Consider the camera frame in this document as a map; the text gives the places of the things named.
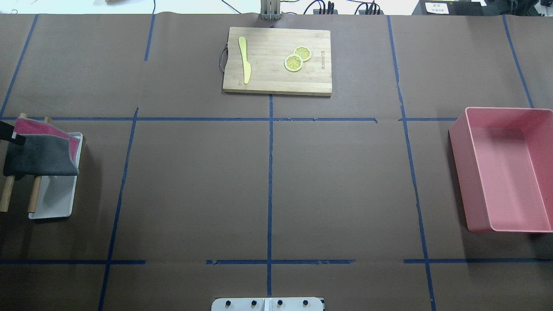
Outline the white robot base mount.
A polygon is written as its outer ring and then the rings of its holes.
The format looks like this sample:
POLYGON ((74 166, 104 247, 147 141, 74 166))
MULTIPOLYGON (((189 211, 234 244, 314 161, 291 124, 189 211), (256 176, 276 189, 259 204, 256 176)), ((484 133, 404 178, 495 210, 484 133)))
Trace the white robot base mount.
POLYGON ((323 298, 318 297, 259 297, 217 298, 212 311, 324 311, 323 298))

